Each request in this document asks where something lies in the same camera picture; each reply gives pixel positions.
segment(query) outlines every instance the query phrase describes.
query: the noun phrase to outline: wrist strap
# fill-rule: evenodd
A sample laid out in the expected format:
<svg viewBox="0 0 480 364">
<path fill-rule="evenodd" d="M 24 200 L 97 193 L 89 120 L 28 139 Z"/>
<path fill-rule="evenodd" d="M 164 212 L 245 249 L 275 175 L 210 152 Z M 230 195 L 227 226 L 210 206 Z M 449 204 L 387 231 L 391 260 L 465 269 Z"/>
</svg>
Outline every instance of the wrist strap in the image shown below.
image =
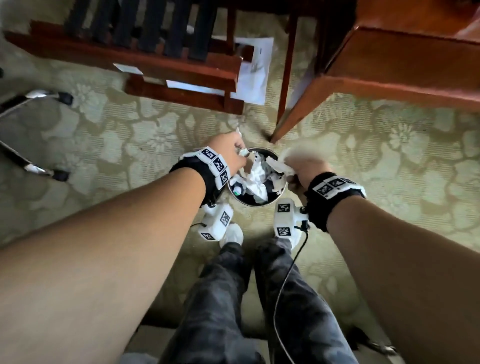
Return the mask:
<svg viewBox="0 0 480 364">
<path fill-rule="evenodd" d="M 325 172 L 315 177 L 305 195 L 309 220 L 325 232 L 328 232 L 328 216 L 341 200 L 349 196 L 366 198 L 363 186 L 333 172 Z"/>
<path fill-rule="evenodd" d="M 221 154 L 210 147 L 205 147 L 182 155 L 170 172 L 180 168 L 196 170 L 205 182 L 205 204 L 214 204 L 223 186 L 230 179 L 230 169 Z"/>
</svg>

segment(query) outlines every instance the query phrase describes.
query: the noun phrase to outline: gray pants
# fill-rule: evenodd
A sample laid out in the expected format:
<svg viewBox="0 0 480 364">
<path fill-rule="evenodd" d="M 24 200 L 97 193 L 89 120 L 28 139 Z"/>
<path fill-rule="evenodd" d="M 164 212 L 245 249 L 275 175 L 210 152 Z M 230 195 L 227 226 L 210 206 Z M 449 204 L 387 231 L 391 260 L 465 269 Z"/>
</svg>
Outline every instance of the gray pants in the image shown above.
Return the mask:
<svg viewBox="0 0 480 364">
<path fill-rule="evenodd" d="M 273 312 L 291 264 L 288 240 L 271 240 L 255 252 L 258 294 L 266 317 L 271 362 L 275 364 L 290 364 L 273 329 Z M 240 245 L 223 246 L 189 292 L 185 317 L 165 349 L 161 364 L 264 363 L 240 330 L 240 303 L 251 269 Z M 296 364 L 357 364 L 330 307 L 302 279 L 297 266 L 280 296 L 276 327 Z"/>
</svg>

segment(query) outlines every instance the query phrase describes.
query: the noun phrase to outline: white sticker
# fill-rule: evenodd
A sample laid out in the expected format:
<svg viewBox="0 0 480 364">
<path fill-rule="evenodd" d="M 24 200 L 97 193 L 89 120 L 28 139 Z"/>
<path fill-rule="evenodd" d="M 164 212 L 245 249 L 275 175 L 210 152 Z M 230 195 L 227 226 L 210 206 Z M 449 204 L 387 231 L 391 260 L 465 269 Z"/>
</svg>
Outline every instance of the white sticker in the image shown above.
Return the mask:
<svg viewBox="0 0 480 364">
<path fill-rule="evenodd" d="M 114 63 L 113 65 L 122 72 L 133 73 L 133 74 L 143 74 L 142 71 L 140 71 L 138 68 L 133 66 L 126 66 L 124 64 L 118 64 L 118 63 Z"/>
</svg>

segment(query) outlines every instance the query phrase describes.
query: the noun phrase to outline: floral carpet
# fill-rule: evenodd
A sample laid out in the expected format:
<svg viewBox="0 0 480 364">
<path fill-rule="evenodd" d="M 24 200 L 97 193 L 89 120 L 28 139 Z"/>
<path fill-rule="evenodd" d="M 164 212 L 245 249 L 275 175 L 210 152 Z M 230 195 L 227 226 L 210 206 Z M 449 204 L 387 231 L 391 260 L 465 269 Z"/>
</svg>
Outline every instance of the floral carpet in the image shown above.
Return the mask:
<svg viewBox="0 0 480 364">
<path fill-rule="evenodd" d="M 61 23 L 70 3 L 7 2 L 1 10 L 3 25 L 25 30 L 32 18 Z M 221 11 L 215 28 L 218 35 L 225 33 L 225 18 Z M 44 87 L 73 93 L 75 103 L 71 108 L 55 101 L 32 103 L 0 123 L 2 141 L 39 165 L 72 173 L 67 183 L 61 183 L 26 174 L 0 159 L 0 240 L 8 243 L 149 183 L 209 136 L 239 127 L 247 146 L 281 153 L 287 147 L 311 145 L 339 174 L 362 183 L 369 199 L 381 208 L 480 250 L 478 114 L 335 94 L 277 145 L 266 141 L 276 120 L 287 48 L 285 22 L 265 14 L 239 14 L 238 36 L 275 38 L 266 105 L 246 105 L 241 117 L 131 97 L 122 92 L 125 76 L 121 73 L 36 59 L 2 41 L 0 65 L 6 77 L 0 80 L 0 97 Z M 315 52 L 314 28 L 312 20 L 301 19 L 293 86 Z M 250 208 L 228 199 L 235 210 L 233 220 L 247 240 L 271 230 L 272 206 Z M 217 252 L 217 243 L 202 241 L 191 231 L 149 317 L 175 326 L 188 290 L 203 264 Z M 374 338 L 382 336 L 329 235 L 312 232 L 298 265 L 342 325 L 355 324 Z M 261 336 L 263 314 L 254 275 L 242 313 L 246 333 Z"/>
</svg>

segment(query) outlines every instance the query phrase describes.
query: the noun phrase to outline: wire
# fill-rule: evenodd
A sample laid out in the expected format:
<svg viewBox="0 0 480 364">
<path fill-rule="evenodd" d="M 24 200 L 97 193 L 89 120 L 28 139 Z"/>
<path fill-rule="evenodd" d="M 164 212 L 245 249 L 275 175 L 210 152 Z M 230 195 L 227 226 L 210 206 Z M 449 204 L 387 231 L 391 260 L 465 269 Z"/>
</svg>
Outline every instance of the wire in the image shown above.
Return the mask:
<svg viewBox="0 0 480 364">
<path fill-rule="evenodd" d="M 276 298 L 276 302 L 275 302 L 275 309 L 273 310 L 273 328 L 275 329 L 275 333 L 276 333 L 276 337 L 278 338 L 278 341 L 280 342 L 280 346 L 282 347 L 283 351 L 285 352 L 285 354 L 287 355 L 288 359 L 290 360 L 290 362 L 292 364 L 295 364 L 295 362 L 293 361 L 293 359 L 291 358 L 290 354 L 288 353 L 287 349 L 285 348 L 285 345 L 283 345 L 283 342 L 282 342 L 282 339 L 280 338 L 280 335 L 278 334 L 278 330 L 276 328 L 276 309 L 277 309 L 277 306 L 278 306 L 278 301 L 280 301 L 280 296 L 282 294 L 282 291 L 283 291 L 283 288 L 285 287 L 285 283 L 287 282 L 287 279 L 288 279 L 288 276 L 290 275 L 292 269 L 293 269 L 293 266 L 295 265 L 295 261 L 297 260 L 301 250 L 303 249 L 303 247 L 305 246 L 305 244 L 307 243 L 307 240 L 308 240 L 308 231 L 307 230 L 303 230 L 303 229 L 300 229 L 302 230 L 304 233 L 305 233 L 305 241 L 303 242 L 303 244 L 301 245 L 297 255 L 295 256 L 295 258 L 293 259 L 293 262 L 292 264 L 290 265 L 290 268 L 288 269 L 288 272 L 287 272 L 287 275 L 285 276 L 285 279 L 283 280 L 283 283 L 282 283 L 282 287 L 280 287 L 280 291 L 278 292 L 278 296 Z"/>
</svg>

